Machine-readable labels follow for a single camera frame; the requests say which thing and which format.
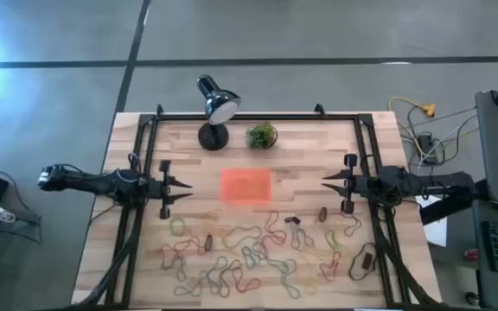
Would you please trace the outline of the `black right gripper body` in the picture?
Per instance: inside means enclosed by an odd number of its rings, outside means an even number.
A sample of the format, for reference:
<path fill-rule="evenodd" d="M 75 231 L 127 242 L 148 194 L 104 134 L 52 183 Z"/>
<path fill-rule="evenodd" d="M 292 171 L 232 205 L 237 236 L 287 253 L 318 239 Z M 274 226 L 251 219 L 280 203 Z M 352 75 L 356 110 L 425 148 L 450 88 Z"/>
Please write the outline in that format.
<path fill-rule="evenodd" d="M 344 164 L 348 168 L 348 177 L 344 181 L 346 194 L 345 199 L 342 201 L 342 211 L 346 214 L 354 213 L 354 201 L 352 199 L 354 194 L 359 194 L 367 200 L 375 200 L 374 192 L 371 188 L 371 180 L 366 176 L 354 174 L 354 167 L 358 163 L 367 164 L 367 159 L 369 157 L 370 155 L 365 155 L 364 159 L 357 162 L 358 155 L 356 154 L 349 153 L 344 156 Z"/>

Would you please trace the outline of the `dark grey rubber band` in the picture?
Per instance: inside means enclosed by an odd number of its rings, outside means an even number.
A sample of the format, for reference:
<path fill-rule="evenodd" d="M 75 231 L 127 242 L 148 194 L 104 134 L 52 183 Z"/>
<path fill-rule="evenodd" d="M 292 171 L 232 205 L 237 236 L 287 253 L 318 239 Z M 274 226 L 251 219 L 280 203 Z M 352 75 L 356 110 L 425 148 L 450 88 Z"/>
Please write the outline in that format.
<path fill-rule="evenodd" d="M 345 236 L 352 237 L 354 233 L 361 228 L 361 221 L 353 213 L 341 213 L 341 216 L 344 219 L 352 219 L 354 221 L 352 225 L 347 226 L 343 230 Z"/>
<path fill-rule="evenodd" d="M 243 278 L 242 263 L 239 259 L 227 262 L 227 265 L 220 271 L 219 283 L 226 283 L 225 274 L 229 272 L 235 283 L 239 283 Z"/>

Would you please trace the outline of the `green rubber band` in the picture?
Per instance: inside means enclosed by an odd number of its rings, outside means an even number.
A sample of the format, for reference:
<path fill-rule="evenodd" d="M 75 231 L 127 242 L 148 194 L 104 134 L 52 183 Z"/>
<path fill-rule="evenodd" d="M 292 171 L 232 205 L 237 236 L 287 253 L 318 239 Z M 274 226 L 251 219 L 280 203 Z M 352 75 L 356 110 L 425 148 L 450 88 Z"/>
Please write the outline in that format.
<path fill-rule="evenodd" d="M 337 241 L 335 231 L 332 229 L 327 230 L 324 233 L 324 238 L 329 248 L 335 252 L 342 252 L 342 245 Z"/>

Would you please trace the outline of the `black power adapter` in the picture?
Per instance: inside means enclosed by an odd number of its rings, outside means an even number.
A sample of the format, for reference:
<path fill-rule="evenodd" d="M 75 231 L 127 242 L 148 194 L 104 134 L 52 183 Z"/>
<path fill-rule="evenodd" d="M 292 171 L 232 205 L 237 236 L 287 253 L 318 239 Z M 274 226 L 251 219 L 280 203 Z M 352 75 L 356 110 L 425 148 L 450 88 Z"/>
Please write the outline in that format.
<path fill-rule="evenodd" d="M 421 161 L 423 164 L 427 165 L 438 165 L 439 158 L 437 156 L 437 151 L 434 149 L 436 142 L 432 138 L 431 134 L 419 134 L 418 135 L 418 146 L 421 148 L 422 155 Z"/>

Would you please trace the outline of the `yellow rubber band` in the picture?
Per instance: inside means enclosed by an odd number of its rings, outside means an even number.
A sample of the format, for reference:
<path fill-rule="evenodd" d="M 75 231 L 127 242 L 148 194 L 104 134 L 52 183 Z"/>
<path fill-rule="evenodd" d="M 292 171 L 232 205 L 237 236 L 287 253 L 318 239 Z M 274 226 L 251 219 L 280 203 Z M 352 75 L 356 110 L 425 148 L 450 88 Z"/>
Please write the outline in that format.
<path fill-rule="evenodd" d="M 169 229 L 173 236 L 175 237 L 183 236 L 187 231 L 185 220 L 182 218 L 172 219 L 169 222 Z"/>
<path fill-rule="evenodd" d="M 203 220 L 210 220 L 210 221 L 216 221 L 224 216 L 224 213 L 222 212 L 221 209 L 214 209 L 209 212 L 204 212 L 204 213 L 187 213 L 186 217 L 187 218 L 193 218 L 193 219 L 203 219 Z"/>

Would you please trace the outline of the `black desk lamp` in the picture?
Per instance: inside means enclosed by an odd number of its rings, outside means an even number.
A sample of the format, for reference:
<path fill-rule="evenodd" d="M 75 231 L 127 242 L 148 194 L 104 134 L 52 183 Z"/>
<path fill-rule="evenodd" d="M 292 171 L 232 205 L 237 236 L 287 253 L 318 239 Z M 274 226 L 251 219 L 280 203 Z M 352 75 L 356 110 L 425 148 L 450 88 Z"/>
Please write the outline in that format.
<path fill-rule="evenodd" d="M 229 140 L 225 122 L 230 120 L 241 107 L 241 97 L 220 88 L 208 74 L 199 76 L 196 84 L 206 100 L 204 111 L 207 117 L 207 122 L 198 131 L 198 141 L 206 150 L 222 149 Z"/>

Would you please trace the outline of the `long teal rubber band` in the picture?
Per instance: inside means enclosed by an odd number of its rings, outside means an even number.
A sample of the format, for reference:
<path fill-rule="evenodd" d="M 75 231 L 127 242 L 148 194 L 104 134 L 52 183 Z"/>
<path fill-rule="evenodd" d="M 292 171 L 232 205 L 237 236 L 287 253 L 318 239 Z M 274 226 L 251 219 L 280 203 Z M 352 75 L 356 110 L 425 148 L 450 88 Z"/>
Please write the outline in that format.
<path fill-rule="evenodd" d="M 297 263 L 293 259 L 277 260 L 267 256 L 263 251 L 253 251 L 253 253 L 261 260 L 267 262 L 272 268 L 279 273 L 280 285 L 285 289 L 291 299 L 299 299 L 301 297 L 300 290 L 288 282 L 289 276 L 293 275 L 297 270 Z"/>

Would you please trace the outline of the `black metal table frame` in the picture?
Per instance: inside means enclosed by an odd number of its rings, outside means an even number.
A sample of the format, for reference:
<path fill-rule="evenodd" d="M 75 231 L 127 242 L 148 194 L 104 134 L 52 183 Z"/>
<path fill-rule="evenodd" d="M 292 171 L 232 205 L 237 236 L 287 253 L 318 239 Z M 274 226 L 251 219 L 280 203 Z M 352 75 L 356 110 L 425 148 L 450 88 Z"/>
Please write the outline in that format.
<path fill-rule="evenodd" d="M 240 112 L 227 123 L 229 141 L 224 149 L 204 150 L 197 133 L 205 123 L 201 113 L 120 113 L 112 126 L 106 155 L 105 170 L 127 164 L 127 156 L 138 150 L 143 158 L 150 158 L 153 176 L 159 176 L 159 163 L 170 160 L 170 173 L 191 188 L 173 187 L 173 194 L 191 194 L 179 199 L 171 207 L 173 218 L 185 220 L 187 231 L 175 237 L 169 221 L 159 219 L 161 202 L 150 201 L 142 215 L 132 213 L 128 226 L 139 226 L 140 240 L 134 266 L 119 269 L 115 286 L 115 302 L 129 297 L 128 309 L 245 309 L 269 311 L 295 308 L 384 308 L 386 295 L 400 300 L 398 279 L 394 273 L 382 278 L 375 271 L 362 281 L 352 281 L 348 269 L 353 256 L 363 244 L 374 238 L 371 214 L 364 199 L 356 199 L 354 211 L 362 226 L 352 237 L 343 230 L 349 220 L 339 214 L 340 197 L 323 186 L 323 177 L 338 172 L 347 153 L 378 154 L 385 165 L 402 165 L 405 155 L 398 127 L 391 112 L 370 113 L 330 112 L 321 116 L 316 112 Z M 278 140 L 270 149 L 251 149 L 246 143 L 246 130 L 268 122 L 278 131 Z M 268 168 L 271 170 L 271 200 L 264 204 L 227 204 L 220 199 L 220 172 L 225 168 Z M 325 222 L 318 220 L 320 209 L 328 208 Z M 221 209 L 224 216 L 216 221 L 187 218 L 187 213 L 204 213 Z M 280 285 L 279 273 L 268 263 L 244 271 L 244 282 L 251 278 L 261 281 L 259 289 L 240 294 L 231 274 L 225 274 L 231 289 L 230 296 L 212 295 L 206 279 L 199 297 L 175 296 L 174 288 L 191 286 L 201 270 L 209 271 L 220 256 L 228 260 L 241 259 L 241 249 L 247 242 L 227 250 L 222 238 L 235 226 L 259 226 L 262 236 L 268 214 L 278 211 L 279 220 L 273 226 L 285 232 L 291 224 L 289 216 L 301 219 L 301 227 L 315 240 L 315 246 L 301 251 L 289 244 L 268 244 L 270 256 L 277 260 L 293 259 L 296 272 L 288 282 L 301 292 L 299 299 L 291 299 Z M 328 263 L 332 251 L 324 233 L 332 229 L 342 245 L 342 258 L 336 279 L 327 282 L 319 265 Z M 161 257 L 156 250 L 163 244 L 174 244 L 192 236 L 205 242 L 211 234 L 213 249 L 199 256 L 185 251 L 186 264 L 182 270 L 161 269 Z"/>

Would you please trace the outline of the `black stand bar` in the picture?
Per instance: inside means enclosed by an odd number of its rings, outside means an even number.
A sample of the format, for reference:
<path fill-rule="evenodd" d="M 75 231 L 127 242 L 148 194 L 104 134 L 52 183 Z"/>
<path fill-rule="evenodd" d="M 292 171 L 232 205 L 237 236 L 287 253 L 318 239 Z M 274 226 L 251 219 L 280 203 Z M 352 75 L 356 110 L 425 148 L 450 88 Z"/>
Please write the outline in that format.
<path fill-rule="evenodd" d="M 419 214 L 423 225 L 444 219 L 452 214 L 472 207 L 475 200 L 490 200 L 488 193 L 462 192 L 450 194 L 429 205 L 420 205 Z"/>

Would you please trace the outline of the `white paper sheet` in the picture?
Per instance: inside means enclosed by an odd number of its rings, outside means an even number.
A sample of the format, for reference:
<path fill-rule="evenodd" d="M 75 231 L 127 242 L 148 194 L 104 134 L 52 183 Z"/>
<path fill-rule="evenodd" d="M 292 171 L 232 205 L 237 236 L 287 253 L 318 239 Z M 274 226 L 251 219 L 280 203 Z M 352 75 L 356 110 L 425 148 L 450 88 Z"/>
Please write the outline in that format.
<path fill-rule="evenodd" d="M 429 196 L 428 199 L 425 200 L 422 196 L 416 196 L 415 200 L 421 207 L 428 207 L 429 205 L 440 201 L 440 198 Z M 447 218 L 424 225 L 424 230 L 426 239 L 430 244 L 440 247 L 447 246 Z"/>

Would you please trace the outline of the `small green potted plant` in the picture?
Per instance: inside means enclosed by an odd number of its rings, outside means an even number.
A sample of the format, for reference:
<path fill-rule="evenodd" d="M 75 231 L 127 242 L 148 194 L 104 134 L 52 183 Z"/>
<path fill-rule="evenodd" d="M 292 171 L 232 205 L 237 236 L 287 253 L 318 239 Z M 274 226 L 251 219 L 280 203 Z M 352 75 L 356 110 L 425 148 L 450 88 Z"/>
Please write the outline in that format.
<path fill-rule="evenodd" d="M 270 149 L 277 140 L 278 131 L 268 122 L 246 130 L 246 143 L 251 149 Z"/>

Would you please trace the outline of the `orange translucent plastic bin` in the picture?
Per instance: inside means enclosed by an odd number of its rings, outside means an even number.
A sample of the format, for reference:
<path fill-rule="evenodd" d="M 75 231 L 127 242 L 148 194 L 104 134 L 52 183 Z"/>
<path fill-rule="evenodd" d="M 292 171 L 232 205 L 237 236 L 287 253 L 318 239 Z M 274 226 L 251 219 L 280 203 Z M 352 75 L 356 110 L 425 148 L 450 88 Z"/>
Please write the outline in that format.
<path fill-rule="evenodd" d="M 225 168 L 220 172 L 220 199 L 227 204 L 264 204 L 271 200 L 271 170 Z"/>

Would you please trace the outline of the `dark grey desk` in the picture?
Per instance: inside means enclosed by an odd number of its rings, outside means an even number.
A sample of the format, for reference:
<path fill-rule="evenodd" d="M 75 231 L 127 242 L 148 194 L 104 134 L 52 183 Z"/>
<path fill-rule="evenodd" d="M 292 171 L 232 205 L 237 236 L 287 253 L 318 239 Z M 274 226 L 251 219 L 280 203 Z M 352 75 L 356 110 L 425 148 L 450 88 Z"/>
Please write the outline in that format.
<path fill-rule="evenodd" d="M 498 204 L 478 200 L 473 204 L 473 216 L 476 248 L 479 255 L 477 279 L 480 305 L 483 308 L 498 311 L 498 272 L 491 270 L 486 248 L 482 241 L 482 222 L 498 222 Z"/>

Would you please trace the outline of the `thin black rubber band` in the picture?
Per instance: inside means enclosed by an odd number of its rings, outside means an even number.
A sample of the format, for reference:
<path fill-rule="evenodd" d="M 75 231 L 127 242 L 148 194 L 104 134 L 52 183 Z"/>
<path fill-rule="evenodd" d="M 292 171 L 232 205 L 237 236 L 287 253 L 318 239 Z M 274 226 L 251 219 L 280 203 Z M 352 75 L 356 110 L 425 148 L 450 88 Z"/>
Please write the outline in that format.
<path fill-rule="evenodd" d="M 361 267 L 365 254 L 373 254 L 373 265 L 370 270 L 364 270 Z M 360 250 L 353 256 L 348 269 L 348 276 L 352 281 L 362 281 L 376 270 L 377 250 L 374 243 L 368 242 L 362 245 Z"/>

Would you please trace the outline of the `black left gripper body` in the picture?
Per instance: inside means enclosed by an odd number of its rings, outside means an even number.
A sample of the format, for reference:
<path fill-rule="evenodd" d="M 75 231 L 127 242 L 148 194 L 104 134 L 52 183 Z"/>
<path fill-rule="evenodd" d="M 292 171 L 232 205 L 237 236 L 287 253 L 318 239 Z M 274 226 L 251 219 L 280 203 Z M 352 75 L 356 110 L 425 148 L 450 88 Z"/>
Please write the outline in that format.
<path fill-rule="evenodd" d="M 148 177 L 145 194 L 149 200 L 160 200 L 162 205 L 159 210 L 159 219 L 168 219 L 170 211 L 167 207 L 169 201 L 169 167 L 170 160 L 162 160 L 159 164 L 159 171 L 163 178 L 159 181 L 153 177 Z"/>

